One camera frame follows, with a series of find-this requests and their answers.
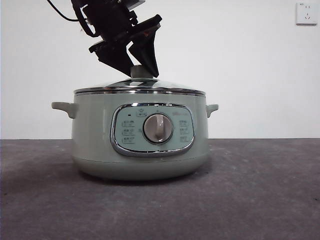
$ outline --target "pot handle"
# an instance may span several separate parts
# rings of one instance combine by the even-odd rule
[[[68,114],[69,118],[75,119],[77,113],[77,105],[68,102],[53,102],[51,103],[53,109],[64,111]]]
[[[217,111],[219,109],[219,105],[218,104],[212,104],[212,105],[207,105],[206,106],[206,115],[208,118],[210,118],[211,114],[214,111]]]

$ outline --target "black cable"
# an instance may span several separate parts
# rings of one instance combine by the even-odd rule
[[[56,6],[55,6],[50,0],[47,0],[47,2],[48,2],[48,3],[51,5],[51,7],[53,7],[53,9],[54,9],[61,17],[63,17],[65,20],[68,20],[68,21],[70,21],[70,22],[79,22],[78,19],[70,19],[70,18],[64,16],[64,15],[56,8]]]

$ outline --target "control panel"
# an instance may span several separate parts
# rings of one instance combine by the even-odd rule
[[[133,157],[168,156],[186,152],[194,141],[187,107],[166,103],[133,103],[114,115],[110,141],[114,149]]]

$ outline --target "wall outlet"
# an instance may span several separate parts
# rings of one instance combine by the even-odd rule
[[[296,24],[316,25],[319,19],[319,4],[308,2],[296,3]]]

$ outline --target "pot lid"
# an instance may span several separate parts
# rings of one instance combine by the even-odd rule
[[[77,89],[75,94],[93,92],[121,92],[121,91],[152,91],[152,92],[173,92],[206,95],[205,92],[184,85],[174,84],[168,81],[160,81],[154,78],[129,78],[115,83],[101,84],[94,87]]]

